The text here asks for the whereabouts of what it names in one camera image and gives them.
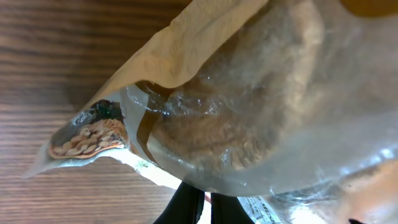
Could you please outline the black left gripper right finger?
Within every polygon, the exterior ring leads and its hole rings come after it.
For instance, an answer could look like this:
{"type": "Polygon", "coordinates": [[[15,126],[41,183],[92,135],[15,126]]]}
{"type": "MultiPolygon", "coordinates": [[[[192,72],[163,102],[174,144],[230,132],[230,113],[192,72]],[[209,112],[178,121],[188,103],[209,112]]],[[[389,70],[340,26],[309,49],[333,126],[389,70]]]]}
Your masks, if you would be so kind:
{"type": "Polygon", "coordinates": [[[236,197],[211,194],[211,224],[254,224],[236,197]]]}

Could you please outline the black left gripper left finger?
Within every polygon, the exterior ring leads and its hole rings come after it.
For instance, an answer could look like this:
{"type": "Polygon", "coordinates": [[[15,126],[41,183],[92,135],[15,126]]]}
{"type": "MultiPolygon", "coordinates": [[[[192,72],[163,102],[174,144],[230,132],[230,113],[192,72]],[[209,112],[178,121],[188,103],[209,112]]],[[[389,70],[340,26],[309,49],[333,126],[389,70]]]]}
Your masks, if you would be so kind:
{"type": "Polygon", "coordinates": [[[204,202],[204,191],[182,182],[154,224],[197,224],[204,202]]]}

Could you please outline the brown patterned snack packet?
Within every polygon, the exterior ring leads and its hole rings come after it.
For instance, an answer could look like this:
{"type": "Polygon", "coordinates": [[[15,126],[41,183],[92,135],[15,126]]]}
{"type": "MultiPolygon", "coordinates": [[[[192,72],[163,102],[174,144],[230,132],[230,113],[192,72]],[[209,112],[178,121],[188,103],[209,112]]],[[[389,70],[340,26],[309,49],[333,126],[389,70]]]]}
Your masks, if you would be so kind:
{"type": "Polygon", "coordinates": [[[220,100],[177,96],[99,100],[52,135],[27,176],[112,157],[158,185],[260,195],[260,165],[276,139],[267,115],[248,105],[237,110],[220,100]]]}

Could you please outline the beige brown paper pouch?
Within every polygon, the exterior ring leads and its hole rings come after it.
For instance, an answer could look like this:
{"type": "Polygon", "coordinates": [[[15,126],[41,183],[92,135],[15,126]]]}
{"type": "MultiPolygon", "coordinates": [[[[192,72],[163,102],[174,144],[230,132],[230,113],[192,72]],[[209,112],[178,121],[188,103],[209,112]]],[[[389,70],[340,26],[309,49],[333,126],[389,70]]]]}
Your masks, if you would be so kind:
{"type": "Polygon", "coordinates": [[[139,154],[282,223],[397,222],[397,2],[193,1],[97,92],[139,154]]]}

